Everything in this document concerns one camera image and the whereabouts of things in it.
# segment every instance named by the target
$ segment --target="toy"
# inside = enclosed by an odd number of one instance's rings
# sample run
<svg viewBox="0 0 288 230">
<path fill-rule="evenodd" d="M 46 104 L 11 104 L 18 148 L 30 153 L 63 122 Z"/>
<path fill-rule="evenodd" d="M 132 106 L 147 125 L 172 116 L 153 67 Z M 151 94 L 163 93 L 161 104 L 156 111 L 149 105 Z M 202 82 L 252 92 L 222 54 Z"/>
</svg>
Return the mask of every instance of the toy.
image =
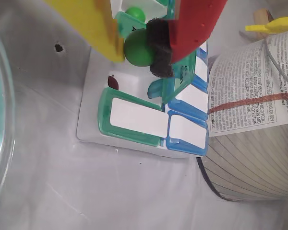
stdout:
<svg viewBox="0 0 288 230">
<path fill-rule="evenodd" d="M 128 10 L 126 10 L 126 14 L 129 14 L 133 18 L 143 23 L 146 20 L 146 16 L 144 12 L 139 7 L 130 7 Z"/>
<path fill-rule="evenodd" d="M 288 17 L 278 18 L 266 25 L 247 25 L 246 31 L 255 31 L 267 34 L 278 34 L 288 31 Z"/>
<path fill-rule="evenodd" d="M 45 1 L 106 58 L 114 62 L 124 61 L 124 40 L 112 18 L 110 0 Z"/>
</svg>

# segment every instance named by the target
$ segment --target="teal plastic piece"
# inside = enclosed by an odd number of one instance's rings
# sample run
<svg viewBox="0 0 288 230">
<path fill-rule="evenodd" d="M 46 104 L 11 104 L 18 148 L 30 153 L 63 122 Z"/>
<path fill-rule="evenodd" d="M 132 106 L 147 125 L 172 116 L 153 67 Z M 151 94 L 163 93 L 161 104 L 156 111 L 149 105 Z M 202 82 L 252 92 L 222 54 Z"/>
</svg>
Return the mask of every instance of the teal plastic piece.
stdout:
<svg viewBox="0 0 288 230">
<path fill-rule="evenodd" d="M 166 78 L 162 87 L 162 103 L 167 104 L 193 81 L 196 51 L 173 64 L 174 77 Z"/>
<path fill-rule="evenodd" d="M 138 29 L 146 29 L 146 24 L 126 14 L 125 12 L 118 12 L 115 19 L 119 25 L 119 33 L 121 37 L 126 39 L 128 35 Z"/>
<path fill-rule="evenodd" d="M 159 105 L 147 102 L 112 88 L 105 88 L 102 92 L 98 105 L 99 131 L 107 136 L 130 140 L 155 147 L 158 146 L 160 143 L 160 137 L 111 125 L 110 116 L 113 98 L 120 98 L 128 102 L 136 103 L 161 111 L 161 107 Z"/>
<path fill-rule="evenodd" d="M 156 80 L 150 84 L 147 91 L 149 99 L 161 97 L 163 88 L 163 79 Z"/>
<path fill-rule="evenodd" d="M 175 1 L 174 0 L 168 0 L 168 13 L 164 17 L 164 19 L 167 19 L 167 20 L 174 19 L 174 17 L 175 17 L 174 10 L 175 10 Z"/>
</svg>

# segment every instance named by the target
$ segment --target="white toy base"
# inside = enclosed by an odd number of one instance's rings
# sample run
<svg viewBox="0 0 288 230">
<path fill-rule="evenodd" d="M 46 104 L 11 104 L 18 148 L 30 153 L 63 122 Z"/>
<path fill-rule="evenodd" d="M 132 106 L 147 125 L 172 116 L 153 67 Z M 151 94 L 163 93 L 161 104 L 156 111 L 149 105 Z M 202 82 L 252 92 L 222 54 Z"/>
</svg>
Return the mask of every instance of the white toy base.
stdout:
<svg viewBox="0 0 288 230">
<path fill-rule="evenodd" d="M 153 147 L 136 142 L 102 135 L 98 128 L 98 103 L 104 88 L 108 87 L 108 76 L 114 75 L 119 84 L 119 90 L 146 101 L 161 105 L 161 98 L 149 99 L 149 85 L 158 80 L 150 73 L 149 67 L 140 68 L 128 61 L 114 64 L 96 51 L 91 51 L 88 64 L 83 98 L 79 113 L 77 137 L 84 142 L 134 149 L 171 158 L 198 157 L 184 152 L 168 150 L 166 147 Z"/>
</svg>

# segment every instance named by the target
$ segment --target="white label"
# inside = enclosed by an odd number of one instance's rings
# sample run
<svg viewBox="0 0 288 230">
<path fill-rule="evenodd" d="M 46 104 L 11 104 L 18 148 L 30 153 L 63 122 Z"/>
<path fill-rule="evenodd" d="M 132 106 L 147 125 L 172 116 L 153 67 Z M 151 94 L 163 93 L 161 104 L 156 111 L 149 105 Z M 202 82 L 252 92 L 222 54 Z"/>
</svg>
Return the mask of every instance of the white label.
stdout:
<svg viewBox="0 0 288 230">
<path fill-rule="evenodd" d="M 193 85 L 188 85 L 176 96 L 176 99 L 182 100 L 204 113 L 208 112 L 208 94 Z"/>
<path fill-rule="evenodd" d="M 201 149 L 206 146 L 207 130 L 180 115 L 173 115 L 169 126 L 171 138 L 184 140 Z"/>
<path fill-rule="evenodd" d="M 288 76 L 288 32 L 268 38 L 268 47 Z M 262 41 L 220 55 L 210 72 L 209 106 L 288 92 Z M 209 115 L 211 137 L 288 124 L 288 100 L 243 105 Z"/>
<path fill-rule="evenodd" d="M 113 98 L 110 123 L 116 127 L 167 137 L 168 114 L 119 98 Z"/>
<path fill-rule="evenodd" d="M 196 56 L 194 73 L 201 79 L 203 79 L 203 81 L 207 82 L 208 66 L 198 56 Z"/>
</svg>

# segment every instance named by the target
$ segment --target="white table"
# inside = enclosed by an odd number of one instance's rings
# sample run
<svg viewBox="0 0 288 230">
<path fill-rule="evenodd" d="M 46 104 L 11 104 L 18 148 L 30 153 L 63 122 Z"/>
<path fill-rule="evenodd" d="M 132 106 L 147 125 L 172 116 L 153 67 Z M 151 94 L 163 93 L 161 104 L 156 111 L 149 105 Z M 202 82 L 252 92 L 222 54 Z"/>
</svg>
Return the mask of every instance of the white table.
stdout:
<svg viewBox="0 0 288 230">
<path fill-rule="evenodd" d="M 282 202 L 218 198 L 196 160 L 85 144 L 76 126 L 90 47 L 33 0 L 0 0 L 16 146 L 0 230 L 277 230 Z M 59 42 L 64 51 L 56 53 Z"/>
</svg>

